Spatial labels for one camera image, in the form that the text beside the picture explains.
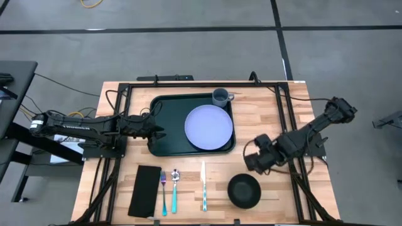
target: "cup handle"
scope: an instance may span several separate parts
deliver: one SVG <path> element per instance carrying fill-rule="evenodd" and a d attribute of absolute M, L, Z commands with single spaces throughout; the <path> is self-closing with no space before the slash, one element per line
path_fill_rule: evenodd
<path fill-rule="evenodd" d="M 227 100 L 228 100 L 228 101 L 234 100 L 234 94 L 229 94 Z"/>

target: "gray mug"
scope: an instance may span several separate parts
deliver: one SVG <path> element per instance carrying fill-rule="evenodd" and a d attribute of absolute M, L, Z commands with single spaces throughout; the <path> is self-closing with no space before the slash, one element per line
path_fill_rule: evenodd
<path fill-rule="evenodd" d="M 218 107 L 225 107 L 228 101 L 234 99 L 234 94 L 228 93 L 226 89 L 215 89 L 212 93 L 212 103 Z"/>

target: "black tray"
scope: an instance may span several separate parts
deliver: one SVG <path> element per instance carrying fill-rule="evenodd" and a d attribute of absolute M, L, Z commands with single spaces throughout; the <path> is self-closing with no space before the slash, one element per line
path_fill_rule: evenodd
<path fill-rule="evenodd" d="M 152 100 L 150 109 L 152 110 L 158 102 L 162 102 L 163 105 L 159 113 L 159 104 L 156 106 L 155 121 L 158 126 L 165 129 L 163 132 L 166 136 L 159 139 L 152 147 L 152 150 L 150 150 L 155 156 L 227 153 L 236 145 L 234 127 L 229 141 L 221 148 L 215 150 L 197 148 L 186 137 L 184 122 L 188 113 L 198 106 L 212 104 L 212 93 L 158 96 Z M 228 102 L 223 109 L 228 113 L 233 122 L 231 103 Z"/>

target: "wooden table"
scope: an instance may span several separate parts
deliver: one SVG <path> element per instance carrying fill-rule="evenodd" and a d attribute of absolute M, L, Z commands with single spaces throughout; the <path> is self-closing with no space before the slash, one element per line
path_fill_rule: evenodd
<path fill-rule="evenodd" d="M 113 114 L 113 110 L 106 101 L 105 91 L 109 89 L 117 90 L 118 85 L 119 82 L 104 83 L 97 116 Z M 289 87 L 291 96 L 308 98 L 307 86 L 304 82 L 289 82 Z M 149 107 L 150 102 L 159 95 L 206 93 L 213 91 L 213 89 L 215 88 L 135 88 L 132 93 L 129 114 L 139 114 L 142 108 Z M 170 212 L 173 189 L 170 177 L 168 177 L 165 186 L 166 206 L 168 207 L 168 215 L 166 217 L 163 217 L 161 214 L 163 197 L 162 186 L 159 186 L 155 217 L 159 218 L 161 223 L 233 223 L 235 218 L 239 218 L 241 223 L 298 222 L 290 176 L 275 172 L 272 172 L 269 176 L 248 172 L 242 158 L 242 149 L 247 141 L 263 133 L 274 138 L 281 132 L 278 106 L 274 93 L 265 87 L 226 87 L 226 89 L 236 96 L 232 102 L 234 129 L 237 138 L 235 148 L 228 154 L 156 157 L 148 151 L 145 140 L 129 138 L 126 156 L 121 161 L 112 224 L 153 223 L 144 218 L 128 216 L 128 208 L 139 164 L 161 166 L 162 169 L 168 172 L 171 172 L 174 168 L 180 170 L 180 181 L 177 185 L 178 210 L 176 214 Z M 292 103 L 299 128 L 314 118 L 310 102 L 292 100 Z M 253 146 L 247 148 L 248 153 L 256 151 L 257 149 Z M 200 170 L 203 160 L 205 161 L 207 172 L 207 212 L 202 211 Z M 305 161 L 306 167 L 309 169 L 311 166 L 310 159 L 306 158 Z M 72 220 L 79 218 L 88 207 L 97 162 L 98 159 L 90 159 L 84 164 Z M 97 177 L 95 194 L 98 192 L 101 171 L 100 169 Z M 227 196 L 227 184 L 229 180 L 239 173 L 252 175 L 261 185 L 261 200 L 254 208 L 249 210 L 235 207 Z M 311 190 L 318 201 L 326 208 L 329 214 L 335 218 L 339 218 L 327 167 L 316 160 L 314 170 L 308 178 Z M 305 218 L 308 218 L 305 197 L 302 192 L 300 193 Z M 107 194 L 102 206 L 101 220 L 104 220 L 106 217 L 108 198 L 109 195 Z"/>

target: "concrete floor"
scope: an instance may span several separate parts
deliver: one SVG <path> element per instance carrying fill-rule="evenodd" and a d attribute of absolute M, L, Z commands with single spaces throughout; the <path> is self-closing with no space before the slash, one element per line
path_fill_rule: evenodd
<path fill-rule="evenodd" d="M 402 3 L 392 0 L 277 0 L 283 26 L 402 24 Z M 105 0 L 84 9 L 78 0 L 10 0 L 0 30 L 272 26 L 269 1 Z M 346 98 L 358 111 L 347 126 L 323 135 L 340 216 L 346 222 L 400 225 L 400 131 L 371 121 L 402 109 L 402 30 L 287 31 L 295 80 L 311 97 Z M 0 60 L 35 60 L 47 77 L 99 93 L 105 80 L 190 74 L 197 80 L 284 80 L 274 31 L 98 35 L 0 35 Z M 42 109 L 71 112 L 97 99 L 36 77 L 28 91 Z M 33 109 L 29 100 L 25 104 Z M 321 114 L 323 102 L 314 102 Z M 20 114 L 16 122 L 28 126 Z M 26 146 L 19 147 L 27 151 Z M 30 178 L 27 203 L 10 203 L 23 167 L 12 163 L 0 184 L 0 225 L 48 225 L 70 220 L 79 178 Z"/>

